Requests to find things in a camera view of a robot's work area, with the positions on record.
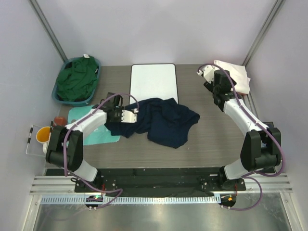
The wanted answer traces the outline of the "navy blue t shirt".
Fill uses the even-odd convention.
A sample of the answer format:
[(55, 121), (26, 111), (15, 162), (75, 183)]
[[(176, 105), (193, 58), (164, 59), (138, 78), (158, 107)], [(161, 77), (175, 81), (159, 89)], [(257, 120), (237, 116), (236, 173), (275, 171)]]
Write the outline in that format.
[(189, 130), (200, 119), (198, 113), (173, 98), (150, 98), (140, 101), (139, 106), (137, 122), (105, 124), (111, 135), (129, 138), (135, 133), (147, 133), (148, 140), (176, 149), (188, 141)]

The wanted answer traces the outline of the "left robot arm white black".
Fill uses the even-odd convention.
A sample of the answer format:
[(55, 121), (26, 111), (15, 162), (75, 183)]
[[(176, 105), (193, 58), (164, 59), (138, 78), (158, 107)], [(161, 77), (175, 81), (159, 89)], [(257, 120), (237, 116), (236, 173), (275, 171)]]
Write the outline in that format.
[(127, 110), (122, 104), (122, 94), (108, 94), (100, 104), (94, 105), (82, 118), (65, 126), (55, 126), (44, 145), (46, 162), (86, 181), (92, 192), (102, 188), (100, 171), (84, 159), (84, 139), (106, 123), (135, 123), (139, 106)]

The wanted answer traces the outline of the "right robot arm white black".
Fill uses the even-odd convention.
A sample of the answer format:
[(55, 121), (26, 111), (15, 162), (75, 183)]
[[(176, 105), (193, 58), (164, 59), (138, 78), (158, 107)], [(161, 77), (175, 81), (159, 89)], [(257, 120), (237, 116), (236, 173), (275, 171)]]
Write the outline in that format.
[(232, 92), (236, 82), (228, 75), (228, 71), (215, 70), (213, 80), (204, 83), (212, 93), (214, 104), (244, 135), (239, 159), (219, 169), (217, 183), (223, 190), (231, 190), (243, 176), (274, 168), (282, 161), (281, 132), (258, 120), (240, 96)]

